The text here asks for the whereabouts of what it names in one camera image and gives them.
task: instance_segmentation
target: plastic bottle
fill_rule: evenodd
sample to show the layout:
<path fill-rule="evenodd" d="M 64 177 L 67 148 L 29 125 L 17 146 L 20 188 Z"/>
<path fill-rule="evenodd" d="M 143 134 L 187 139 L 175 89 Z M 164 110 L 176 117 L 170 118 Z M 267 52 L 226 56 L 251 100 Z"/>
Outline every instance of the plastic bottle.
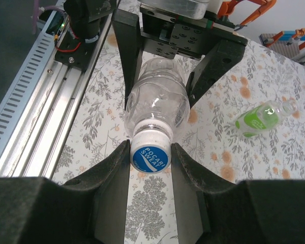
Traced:
<path fill-rule="evenodd" d="M 245 137 L 255 136 L 272 130 L 297 110 L 297 103 L 294 100 L 281 104 L 276 101 L 268 101 L 238 117 L 235 126 Z"/>
<path fill-rule="evenodd" d="M 181 67 L 165 58 L 147 61 L 131 90 L 125 113 L 133 167 L 149 174 L 165 170 L 171 161 L 171 143 L 179 138 L 189 115 Z"/>

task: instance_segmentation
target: table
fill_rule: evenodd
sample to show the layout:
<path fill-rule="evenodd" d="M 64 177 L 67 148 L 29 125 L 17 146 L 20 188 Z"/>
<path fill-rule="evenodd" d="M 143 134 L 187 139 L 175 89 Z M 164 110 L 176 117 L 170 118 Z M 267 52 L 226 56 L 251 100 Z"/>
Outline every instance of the table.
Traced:
<path fill-rule="evenodd" d="M 138 13 L 135 0 L 120 8 Z M 153 58 L 144 53 L 143 61 Z M 197 64 L 177 56 L 186 78 Z M 124 80 L 113 30 L 107 37 L 53 180 L 63 182 L 106 158 L 123 141 Z M 297 101 L 299 111 L 278 128 L 242 141 L 227 134 L 241 113 L 267 100 Z M 305 70 L 249 41 L 243 60 L 192 108 L 181 146 L 226 180 L 305 179 Z M 145 199 L 152 194 L 153 201 Z M 125 243 L 178 243 L 171 168 L 153 176 L 131 167 Z"/>

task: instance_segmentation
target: white bottle cap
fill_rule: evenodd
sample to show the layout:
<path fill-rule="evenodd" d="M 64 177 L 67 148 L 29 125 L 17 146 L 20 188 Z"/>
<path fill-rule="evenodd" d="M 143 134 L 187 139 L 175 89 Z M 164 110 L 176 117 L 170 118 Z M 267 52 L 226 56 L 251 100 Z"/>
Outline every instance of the white bottle cap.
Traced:
<path fill-rule="evenodd" d="M 168 133 L 157 128 L 149 128 L 155 125 Z M 136 132 L 143 126 L 147 129 Z M 132 166 L 140 172 L 147 174 L 156 174 L 164 171 L 171 163 L 171 139 L 172 130 L 161 120 L 145 119 L 140 122 L 135 130 L 136 134 L 131 143 L 130 161 Z"/>

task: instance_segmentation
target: small green bottle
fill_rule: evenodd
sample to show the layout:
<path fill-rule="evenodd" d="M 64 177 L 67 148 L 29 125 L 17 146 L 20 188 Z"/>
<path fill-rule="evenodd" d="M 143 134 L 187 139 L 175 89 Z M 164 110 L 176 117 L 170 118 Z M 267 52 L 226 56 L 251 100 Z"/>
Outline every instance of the small green bottle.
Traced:
<path fill-rule="evenodd" d="M 297 103 L 294 100 L 281 104 L 276 101 L 268 101 L 242 114 L 236 120 L 235 125 L 245 137 L 251 137 L 272 130 L 297 110 Z"/>

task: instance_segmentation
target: pocari sweat logo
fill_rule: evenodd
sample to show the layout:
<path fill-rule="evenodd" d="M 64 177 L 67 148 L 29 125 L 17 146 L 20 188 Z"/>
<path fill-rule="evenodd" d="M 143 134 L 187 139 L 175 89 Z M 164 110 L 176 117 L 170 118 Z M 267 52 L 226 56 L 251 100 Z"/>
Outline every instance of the pocari sweat logo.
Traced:
<path fill-rule="evenodd" d="M 133 154 L 133 164 L 147 173 L 157 173 L 163 170 L 168 163 L 167 154 L 158 147 L 147 146 Z"/>

